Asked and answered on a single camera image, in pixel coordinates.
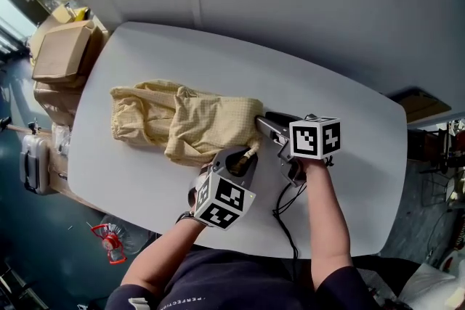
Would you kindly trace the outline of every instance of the suitcase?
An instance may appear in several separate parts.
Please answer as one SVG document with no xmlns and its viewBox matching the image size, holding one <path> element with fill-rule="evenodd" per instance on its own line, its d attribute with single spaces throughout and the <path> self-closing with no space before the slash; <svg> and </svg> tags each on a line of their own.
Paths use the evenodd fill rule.
<svg viewBox="0 0 465 310">
<path fill-rule="evenodd" d="M 49 147 L 47 141 L 26 134 L 20 154 L 20 178 L 24 187 L 39 195 L 55 192 L 49 186 Z"/>
</svg>

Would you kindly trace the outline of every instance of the brown box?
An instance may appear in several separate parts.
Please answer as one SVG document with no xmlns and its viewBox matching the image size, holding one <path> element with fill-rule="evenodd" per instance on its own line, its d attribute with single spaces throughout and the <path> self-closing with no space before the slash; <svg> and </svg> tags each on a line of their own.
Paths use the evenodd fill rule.
<svg viewBox="0 0 465 310">
<path fill-rule="evenodd" d="M 393 97 L 393 101 L 401 105 L 407 115 L 407 123 L 419 121 L 429 116 L 445 113 L 450 106 L 420 88 L 411 88 Z"/>
<path fill-rule="evenodd" d="M 92 21 L 50 29 L 44 37 L 32 79 L 82 86 L 103 48 L 102 31 Z"/>
<path fill-rule="evenodd" d="M 83 89 L 36 82 L 34 97 L 54 123 L 72 127 Z"/>
<path fill-rule="evenodd" d="M 55 28 L 65 23 L 71 23 L 73 21 L 73 16 L 63 4 L 58 6 L 55 11 L 53 11 L 52 14 L 45 19 L 45 21 L 43 21 L 28 42 L 33 66 L 36 64 L 42 42 L 44 41 L 47 32 L 50 31 L 51 28 Z"/>
</svg>

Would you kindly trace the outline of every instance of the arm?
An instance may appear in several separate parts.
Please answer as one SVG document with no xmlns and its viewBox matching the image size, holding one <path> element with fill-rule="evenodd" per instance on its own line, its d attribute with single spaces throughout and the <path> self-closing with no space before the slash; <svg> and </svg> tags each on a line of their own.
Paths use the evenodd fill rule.
<svg viewBox="0 0 465 310">
<path fill-rule="evenodd" d="M 155 296 L 162 296 L 166 284 L 204 228 L 205 225 L 193 219 L 179 221 L 136 257 L 121 284 L 140 285 Z"/>
<path fill-rule="evenodd" d="M 312 279 L 317 290 L 337 269 L 352 266 L 347 224 L 331 176 L 321 160 L 304 160 L 312 249 Z"/>
</svg>

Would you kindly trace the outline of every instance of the red object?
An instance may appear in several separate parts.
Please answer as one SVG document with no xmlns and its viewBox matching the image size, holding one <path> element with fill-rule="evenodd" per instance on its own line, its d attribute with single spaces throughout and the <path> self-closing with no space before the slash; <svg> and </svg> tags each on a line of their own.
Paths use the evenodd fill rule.
<svg viewBox="0 0 465 310">
<path fill-rule="evenodd" d="M 442 270 L 443 270 L 444 272 L 449 272 L 450 265 L 452 264 L 452 261 L 453 261 L 453 257 L 450 257 L 450 258 L 448 258 L 448 260 L 445 262 L 444 267 L 442 268 Z"/>
<path fill-rule="evenodd" d="M 465 151 L 465 131 L 460 131 L 456 134 L 456 149 Z"/>
<path fill-rule="evenodd" d="M 96 236 L 102 239 L 103 248 L 107 250 L 107 257 L 111 265 L 122 264 L 128 258 L 124 255 L 124 247 L 118 239 L 118 235 L 111 231 L 111 224 L 102 224 L 90 229 Z"/>
</svg>

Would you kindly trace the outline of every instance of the yellow cloth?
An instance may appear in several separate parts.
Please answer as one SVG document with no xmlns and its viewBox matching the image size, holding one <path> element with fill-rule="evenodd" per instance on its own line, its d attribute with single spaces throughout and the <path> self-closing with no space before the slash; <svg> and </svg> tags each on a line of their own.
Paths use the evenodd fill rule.
<svg viewBox="0 0 465 310">
<path fill-rule="evenodd" d="M 258 99 L 221 97 L 171 81 L 116 87 L 110 94 L 113 138 L 164 147 L 175 163 L 202 166 L 236 145 L 251 148 L 246 156 L 259 149 L 255 116 L 262 115 L 263 104 Z"/>
</svg>

